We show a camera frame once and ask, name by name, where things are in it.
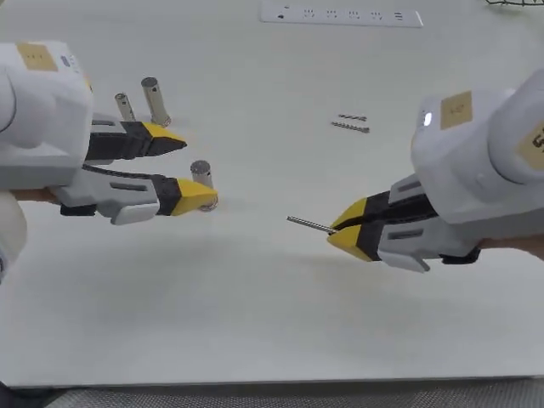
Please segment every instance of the metal cylinder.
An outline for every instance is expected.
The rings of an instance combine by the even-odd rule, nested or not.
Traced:
[[[148,76],[142,80],[142,88],[144,89],[145,100],[147,100],[147,105],[150,108],[151,122],[165,128],[172,120],[164,107],[159,82],[156,78]]]
[[[198,160],[193,162],[193,164],[190,165],[190,172],[193,175],[193,181],[204,184],[206,187],[209,187],[210,189],[213,188],[213,182],[212,182],[212,168],[210,167],[210,163],[208,163],[205,160]],[[218,198],[215,197],[211,202],[208,204],[200,207],[199,209],[201,211],[212,211],[215,207],[218,206]]]
[[[128,96],[125,93],[118,93],[116,95],[116,102],[119,111],[121,112],[122,120],[125,122],[136,122],[134,116],[133,107],[130,105]]]

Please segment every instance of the yellow label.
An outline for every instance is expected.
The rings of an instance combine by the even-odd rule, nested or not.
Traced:
[[[445,130],[473,120],[473,93],[459,93],[442,99],[440,129]]]
[[[59,70],[59,67],[54,63],[53,57],[45,45],[22,42],[17,44],[17,49],[23,61],[25,61],[26,68],[30,71]]]
[[[535,170],[544,170],[544,122],[540,122],[519,142],[518,154],[530,167]]]

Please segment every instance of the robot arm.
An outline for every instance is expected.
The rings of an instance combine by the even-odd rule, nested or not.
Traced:
[[[424,272],[470,264],[486,238],[544,233],[544,70],[516,91],[425,99],[415,173],[350,206],[328,241],[365,261]]]
[[[66,44],[0,44],[0,190],[47,188],[61,214],[98,212],[113,224],[179,215],[217,193],[187,179],[97,165],[185,146],[162,127],[94,114],[92,91]]]

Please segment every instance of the metal rod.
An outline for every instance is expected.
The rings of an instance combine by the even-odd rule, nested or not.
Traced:
[[[134,117],[133,108],[130,105],[128,96],[125,93],[118,93],[116,95],[116,102],[119,111],[121,112],[122,120],[125,122],[136,122]]]
[[[156,125],[167,127],[171,122],[170,116],[164,107],[159,82],[153,76],[148,76],[142,80],[142,88],[144,89],[145,100],[151,112],[151,122]]]
[[[295,224],[304,225],[305,227],[310,227],[310,228],[313,228],[314,230],[323,231],[323,232],[326,232],[327,234],[335,234],[338,232],[333,228],[329,228],[321,224],[312,223],[310,221],[306,221],[305,219],[301,219],[301,218],[287,217],[287,221],[291,221],[292,223],[295,223]]]
[[[210,189],[213,188],[212,167],[210,166],[210,163],[205,160],[194,161],[193,164],[190,165],[190,172],[193,175],[193,181],[204,184]],[[215,207],[218,206],[218,203],[219,199],[215,197],[212,201],[201,206],[199,209],[205,213],[208,213],[215,209]]]

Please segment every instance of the white table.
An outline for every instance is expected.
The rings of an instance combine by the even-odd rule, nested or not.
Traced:
[[[425,27],[262,24],[253,0],[8,0],[2,40],[69,42],[97,110],[116,114],[124,91],[145,119],[139,81],[159,78],[189,147],[116,168],[189,178],[204,158],[221,198],[209,214],[127,227],[25,205],[30,240],[0,286],[0,379],[544,374],[536,259],[488,251],[473,266],[434,263],[419,275],[361,263],[284,220],[329,223],[409,174],[424,95],[516,86],[544,65],[538,8],[396,3]],[[367,114],[371,134],[331,127],[338,113]]]

